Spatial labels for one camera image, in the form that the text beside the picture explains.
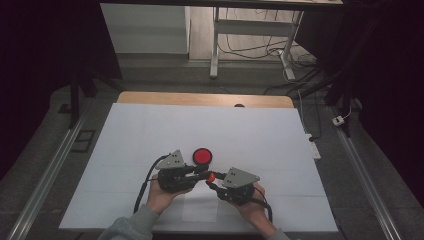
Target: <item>human hand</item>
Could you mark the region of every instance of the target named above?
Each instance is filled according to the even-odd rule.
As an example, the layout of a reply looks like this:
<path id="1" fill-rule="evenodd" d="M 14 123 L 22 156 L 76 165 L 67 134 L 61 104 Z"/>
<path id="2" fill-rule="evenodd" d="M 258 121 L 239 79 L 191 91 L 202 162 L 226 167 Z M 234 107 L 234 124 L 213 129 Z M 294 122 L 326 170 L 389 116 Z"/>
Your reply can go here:
<path id="1" fill-rule="evenodd" d="M 255 192 L 253 193 L 252 198 L 264 201 L 265 189 L 258 183 L 253 183 L 255 187 Z M 271 237 L 276 231 L 277 228 L 268 220 L 265 214 L 265 208 L 257 203 L 248 202 L 241 206 L 230 203 L 233 205 L 241 214 L 241 216 L 255 227 L 265 239 Z"/>
<path id="2" fill-rule="evenodd" d="M 157 179 L 158 175 L 155 174 L 151 179 Z M 188 193 L 192 189 L 176 192 L 176 193 L 167 193 L 163 191 L 157 180 L 150 181 L 150 190 L 149 197 L 147 198 L 147 207 L 150 208 L 153 212 L 158 215 L 162 214 L 162 212 L 171 204 L 172 200 L 180 194 Z"/>

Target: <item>gray sleeve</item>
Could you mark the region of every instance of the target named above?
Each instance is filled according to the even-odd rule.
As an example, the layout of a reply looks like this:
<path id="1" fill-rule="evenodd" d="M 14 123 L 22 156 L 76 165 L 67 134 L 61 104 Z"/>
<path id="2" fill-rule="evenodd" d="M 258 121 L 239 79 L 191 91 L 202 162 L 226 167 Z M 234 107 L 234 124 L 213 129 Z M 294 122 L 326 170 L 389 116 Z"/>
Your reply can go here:
<path id="1" fill-rule="evenodd" d="M 152 228 L 159 215 L 142 205 L 130 218 L 118 218 L 100 234 L 98 240 L 151 240 Z"/>
<path id="2" fill-rule="evenodd" d="M 267 240 L 290 240 L 289 237 L 279 228 L 270 238 Z"/>

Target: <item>red circular object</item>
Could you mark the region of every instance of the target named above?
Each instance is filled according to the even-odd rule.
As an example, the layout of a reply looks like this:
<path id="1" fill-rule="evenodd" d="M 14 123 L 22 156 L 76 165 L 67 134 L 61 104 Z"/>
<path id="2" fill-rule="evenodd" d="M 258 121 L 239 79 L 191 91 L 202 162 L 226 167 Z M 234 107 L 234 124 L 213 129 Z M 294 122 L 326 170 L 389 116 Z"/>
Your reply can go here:
<path id="1" fill-rule="evenodd" d="M 212 153 L 206 148 L 199 148 L 193 153 L 193 161 L 197 165 L 207 165 L 212 161 Z"/>

